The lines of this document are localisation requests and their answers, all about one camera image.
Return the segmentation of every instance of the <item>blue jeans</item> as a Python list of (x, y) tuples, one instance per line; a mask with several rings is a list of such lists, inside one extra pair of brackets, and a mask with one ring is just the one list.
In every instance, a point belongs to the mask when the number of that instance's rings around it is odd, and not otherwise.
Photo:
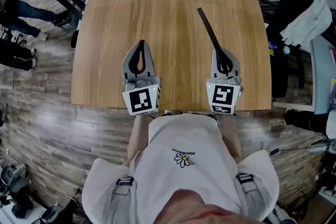
[[(40, 19), (53, 23), (56, 19), (56, 14), (49, 10), (32, 7), (28, 3), (19, 0), (17, 17)], [(39, 35), (41, 32), (40, 29), (27, 24), (24, 20), (21, 20), (17, 17), (14, 18), (13, 21), (7, 26), (8, 29), (16, 30), (33, 37), (37, 37)]]

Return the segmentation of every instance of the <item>red object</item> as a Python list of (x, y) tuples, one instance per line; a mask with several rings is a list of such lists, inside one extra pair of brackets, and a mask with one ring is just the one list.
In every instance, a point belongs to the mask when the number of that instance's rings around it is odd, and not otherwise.
[(329, 50), (330, 56), (331, 56), (331, 61), (333, 64), (336, 63), (336, 48), (332, 48)]

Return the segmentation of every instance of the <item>neck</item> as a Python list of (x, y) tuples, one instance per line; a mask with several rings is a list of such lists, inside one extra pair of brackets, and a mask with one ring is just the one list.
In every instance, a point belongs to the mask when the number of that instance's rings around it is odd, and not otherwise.
[(201, 196), (194, 191), (180, 189), (172, 195), (167, 204), (157, 216), (154, 224), (165, 224), (172, 221), (172, 216), (177, 216), (185, 205), (197, 206), (204, 204)]

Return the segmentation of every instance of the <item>black jacket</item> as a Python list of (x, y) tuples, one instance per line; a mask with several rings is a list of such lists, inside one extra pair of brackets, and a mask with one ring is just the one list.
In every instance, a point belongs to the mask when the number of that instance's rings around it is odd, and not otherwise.
[(8, 26), (17, 17), (18, 0), (7, 0), (5, 8), (0, 12), (0, 24)]

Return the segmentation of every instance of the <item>standing person in black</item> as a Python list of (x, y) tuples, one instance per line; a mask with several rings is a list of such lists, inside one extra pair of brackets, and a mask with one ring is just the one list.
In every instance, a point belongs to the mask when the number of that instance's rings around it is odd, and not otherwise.
[(19, 17), (34, 18), (54, 23), (56, 14), (45, 9), (35, 8), (21, 0), (0, 0), (0, 24), (10, 30), (38, 37), (46, 41), (48, 35)]
[(0, 39), (0, 64), (30, 71), (37, 62), (36, 49), (29, 50), (20, 45)]

